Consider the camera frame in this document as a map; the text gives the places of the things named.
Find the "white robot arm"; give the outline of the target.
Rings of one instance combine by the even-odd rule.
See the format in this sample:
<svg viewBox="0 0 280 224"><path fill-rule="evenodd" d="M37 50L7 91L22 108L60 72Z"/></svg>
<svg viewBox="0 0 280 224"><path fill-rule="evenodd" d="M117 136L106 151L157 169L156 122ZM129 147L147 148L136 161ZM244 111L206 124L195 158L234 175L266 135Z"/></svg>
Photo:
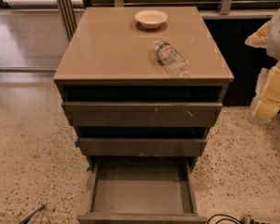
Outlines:
<svg viewBox="0 0 280 224"><path fill-rule="evenodd" d="M256 95L250 105L248 121L253 125L263 125L280 111L280 8L245 40L245 44L266 49L267 55L277 60L277 64L271 69L260 70Z"/></svg>

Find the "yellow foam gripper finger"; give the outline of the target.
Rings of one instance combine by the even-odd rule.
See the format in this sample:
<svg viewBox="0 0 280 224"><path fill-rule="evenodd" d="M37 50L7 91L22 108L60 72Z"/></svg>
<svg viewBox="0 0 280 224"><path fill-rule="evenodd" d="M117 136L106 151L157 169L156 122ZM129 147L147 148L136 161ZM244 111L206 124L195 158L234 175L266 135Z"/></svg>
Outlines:
<svg viewBox="0 0 280 224"><path fill-rule="evenodd" d="M280 111L280 62L271 69L260 70L255 92L248 121L253 125L263 125Z"/></svg>
<svg viewBox="0 0 280 224"><path fill-rule="evenodd" d="M253 48L265 49L269 25L270 23L268 21L261 25L255 33L245 40L245 44Z"/></svg>

